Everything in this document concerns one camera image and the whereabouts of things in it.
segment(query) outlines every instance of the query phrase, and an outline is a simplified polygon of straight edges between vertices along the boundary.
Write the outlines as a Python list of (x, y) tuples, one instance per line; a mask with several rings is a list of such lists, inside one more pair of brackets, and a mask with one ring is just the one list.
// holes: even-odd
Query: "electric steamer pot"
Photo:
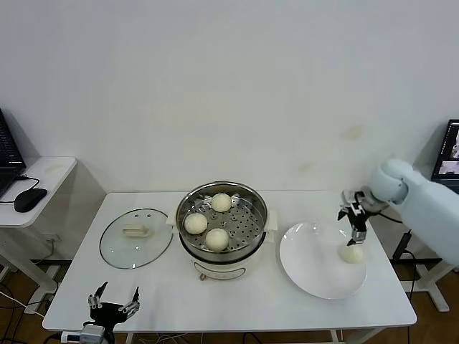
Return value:
[[(232, 207), (217, 212), (210, 206), (213, 195), (227, 194)], [(185, 218), (193, 213), (203, 214), (208, 227), (201, 234), (190, 234), (184, 227)], [(191, 255), (194, 266), (205, 276), (215, 279), (236, 278), (244, 274), (244, 263), (259, 250), (265, 241), (268, 210), (255, 190), (240, 183), (215, 181), (197, 187), (180, 202), (175, 225), (180, 241)], [(213, 252), (204, 243), (206, 235), (214, 228), (229, 234), (229, 244), (221, 252)]]

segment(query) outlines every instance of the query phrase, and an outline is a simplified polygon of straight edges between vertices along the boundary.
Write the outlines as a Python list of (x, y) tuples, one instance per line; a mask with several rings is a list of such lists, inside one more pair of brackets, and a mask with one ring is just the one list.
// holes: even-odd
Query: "steamed bun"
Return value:
[(346, 263), (358, 264), (364, 260), (364, 250), (360, 246), (361, 245), (347, 246), (346, 244), (342, 244), (338, 248), (339, 256)]
[(227, 248), (230, 238), (227, 231), (221, 228), (215, 228), (206, 235), (205, 244), (208, 249), (214, 252), (220, 252)]
[(222, 213), (231, 208), (231, 197), (225, 193), (217, 193), (210, 202), (212, 209)]
[(207, 229), (207, 219), (202, 214), (190, 214), (185, 218), (185, 229), (190, 234), (201, 234)]

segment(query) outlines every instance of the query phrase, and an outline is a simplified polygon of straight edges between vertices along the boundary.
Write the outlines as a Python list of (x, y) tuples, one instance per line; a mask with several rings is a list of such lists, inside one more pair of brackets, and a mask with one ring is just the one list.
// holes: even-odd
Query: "computer mouse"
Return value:
[(14, 200), (14, 210), (18, 213), (31, 211), (47, 193), (44, 188), (30, 188), (21, 192)]

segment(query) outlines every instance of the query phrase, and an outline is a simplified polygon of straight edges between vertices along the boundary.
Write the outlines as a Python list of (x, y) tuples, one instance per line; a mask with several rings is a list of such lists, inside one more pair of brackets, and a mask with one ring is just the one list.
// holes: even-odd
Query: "white table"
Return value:
[[(54, 196), (62, 182), (75, 167), (76, 159), (73, 157), (41, 157), (33, 161), (26, 161), (26, 164), (28, 168), (24, 173), (30, 177), (38, 178), (40, 183), (37, 185), (37, 188), (45, 188), (48, 193), (27, 213), (16, 212), (13, 204), (0, 204), (0, 229), (30, 227)], [(30, 186), (34, 185), (34, 183), (35, 181), (17, 181), (0, 200), (14, 200), (18, 194), (27, 190)], [(3, 230), (1, 234), (4, 237), (7, 236), (5, 230)], [(38, 233), (35, 233), (33, 229), (30, 234), (38, 240), (41, 239)], [(44, 273), (40, 268), (30, 262), (28, 255), (21, 249), (20, 245), (14, 245), (13, 242), (9, 242), (6, 239), (0, 240), (0, 258), (2, 257), (1, 263), (6, 264), (6, 266), (2, 272), (0, 272), (0, 280), (8, 272), (8, 269), (12, 267), (13, 270), (16, 268), (20, 269), (38, 283), (39, 288), (32, 295), (29, 302), (41, 301), (45, 294), (53, 293), (57, 289), (57, 283), (52, 278), (57, 273), (58, 267), (51, 266), (48, 268), (47, 272)], [(30, 307), (36, 310), (38, 306), (39, 305), (36, 304)]]
[[(199, 280), (175, 234), (155, 262), (134, 270), (106, 264), (99, 241), (109, 223), (126, 211), (174, 209), (185, 193), (111, 193), (105, 197), (51, 304), (43, 327), (80, 330), (89, 320), (87, 296), (108, 281), (102, 301), (127, 303), (140, 286), (141, 308), (116, 332), (237, 332), (361, 329), (349, 343), (363, 343), (386, 327), (411, 325), (417, 317), (371, 225), (365, 242), (368, 277), (347, 300), (322, 300), (296, 287), (278, 261), (281, 235), (306, 219), (335, 221), (340, 195), (328, 191), (261, 192), (278, 213), (274, 243), (264, 243), (260, 263), (230, 281)], [(350, 231), (347, 221), (340, 221)]]

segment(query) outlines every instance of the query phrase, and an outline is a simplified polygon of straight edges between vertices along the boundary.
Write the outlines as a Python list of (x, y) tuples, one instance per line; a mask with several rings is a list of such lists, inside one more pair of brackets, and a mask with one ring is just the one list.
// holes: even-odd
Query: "glass lid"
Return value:
[(167, 215), (155, 209), (136, 209), (108, 225), (100, 238), (102, 258), (119, 269), (142, 267), (161, 256), (172, 240)]

